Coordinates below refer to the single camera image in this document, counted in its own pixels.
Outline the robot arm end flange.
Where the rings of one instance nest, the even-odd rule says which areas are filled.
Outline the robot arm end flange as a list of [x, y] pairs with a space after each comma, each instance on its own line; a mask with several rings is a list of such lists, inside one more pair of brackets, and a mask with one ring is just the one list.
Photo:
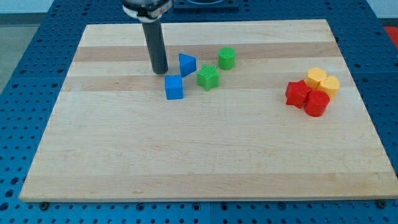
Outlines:
[[173, 5], [172, 0], [121, 0], [123, 11], [144, 23], [154, 22]]

